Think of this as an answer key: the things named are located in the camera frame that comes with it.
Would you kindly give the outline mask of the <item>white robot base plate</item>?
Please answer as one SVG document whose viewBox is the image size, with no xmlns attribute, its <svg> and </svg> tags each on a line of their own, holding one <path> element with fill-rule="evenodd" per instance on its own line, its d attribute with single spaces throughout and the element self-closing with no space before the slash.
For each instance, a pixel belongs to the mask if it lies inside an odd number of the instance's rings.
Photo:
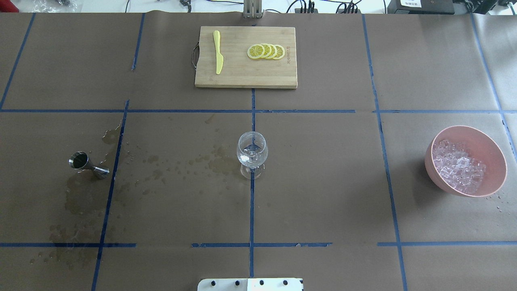
<svg viewBox="0 0 517 291">
<path fill-rule="evenodd" d="M 206 278 L 198 291 L 303 291 L 302 278 Z"/>
</svg>

